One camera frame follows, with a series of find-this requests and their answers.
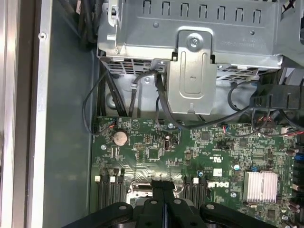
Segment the label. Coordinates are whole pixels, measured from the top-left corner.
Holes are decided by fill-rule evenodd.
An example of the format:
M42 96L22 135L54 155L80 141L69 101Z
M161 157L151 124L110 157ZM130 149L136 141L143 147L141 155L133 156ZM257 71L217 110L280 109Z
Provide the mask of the label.
M81 12L81 0L77 1L76 13L80 14Z

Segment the microchip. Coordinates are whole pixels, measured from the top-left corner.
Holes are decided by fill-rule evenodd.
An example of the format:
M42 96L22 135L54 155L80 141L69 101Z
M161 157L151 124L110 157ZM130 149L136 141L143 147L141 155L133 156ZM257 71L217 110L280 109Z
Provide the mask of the microchip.
M268 210L267 211L267 217L270 219L270 220L274 220L276 218L276 211L275 210Z
M201 139L201 140L204 140L204 141L208 141L208 140L210 139L210 137L209 137L209 132L202 132L202 133L200 134L200 139Z
M149 150L149 159L159 159L158 150Z
M267 149L267 153L268 153L268 158L269 159L273 159L274 158L274 155L273 155L271 149Z
M192 157L192 154L191 153L186 153L186 160L190 160Z
M247 139L240 139L239 140L240 147L247 147Z

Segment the black ram slot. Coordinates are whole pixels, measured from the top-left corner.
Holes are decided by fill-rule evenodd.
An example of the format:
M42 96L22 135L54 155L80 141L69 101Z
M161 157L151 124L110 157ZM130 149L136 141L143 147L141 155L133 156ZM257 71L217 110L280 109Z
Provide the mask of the black ram slot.
M107 206L108 199L108 182L101 182L99 187L99 209L105 208Z
M197 208L200 208L200 206L205 203L205 199L206 199L205 189L206 189L206 185L204 185L204 184L199 185L199 200L198 200Z
M198 186L197 185L192 185L192 202L193 202L193 204L194 204L194 206L196 207L196 208L198 208L198 203L197 203L197 201L198 201L198 198L199 198L199 190L198 190Z
M107 203L107 206L113 204L115 202L115 191L116 190L116 186L115 186L115 183L110 183L109 184L109 196L108 196L108 203Z

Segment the silver heatsink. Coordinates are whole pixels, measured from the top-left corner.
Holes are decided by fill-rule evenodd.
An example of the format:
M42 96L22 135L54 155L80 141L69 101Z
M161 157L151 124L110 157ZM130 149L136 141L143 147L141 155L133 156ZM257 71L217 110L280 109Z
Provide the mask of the silver heatsink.
M245 172L243 200L250 203L275 203L277 174L273 172Z

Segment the screw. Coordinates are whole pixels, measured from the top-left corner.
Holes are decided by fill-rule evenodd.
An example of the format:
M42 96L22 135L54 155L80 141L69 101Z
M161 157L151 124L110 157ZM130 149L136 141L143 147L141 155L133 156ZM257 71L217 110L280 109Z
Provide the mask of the screw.
M196 48L197 45L198 45L198 43L199 43L199 40L197 38L192 38L191 39L191 43L190 44L191 44L192 47Z
M159 26L159 23L157 23L157 22L154 22L154 23L153 23L153 27L154 27L154 28L158 28L158 26Z
M288 219L289 219L288 216L286 216L286 215L282 216L282 220L287 221Z
M230 196L231 196L232 198L235 198L235 197L237 196L237 194L236 194L235 192L232 192L232 193L230 194Z
M172 129L174 125L172 123L168 123L168 128Z
M215 207L212 204L207 204L206 205L207 209L213 210Z
M47 35L46 35L44 32L40 32L40 33L38 34L38 38L39 38L40 40L43 40L43 39L46 39L46 38L47 38Z
M181 204L181 200L180 200L180 199L175 199L175 200L173 201L173 203Z
M145 82L146 84L149 84L149 83L150 83L150 78L149 78L149 77L146 77L146 78L144 79L144 82Z

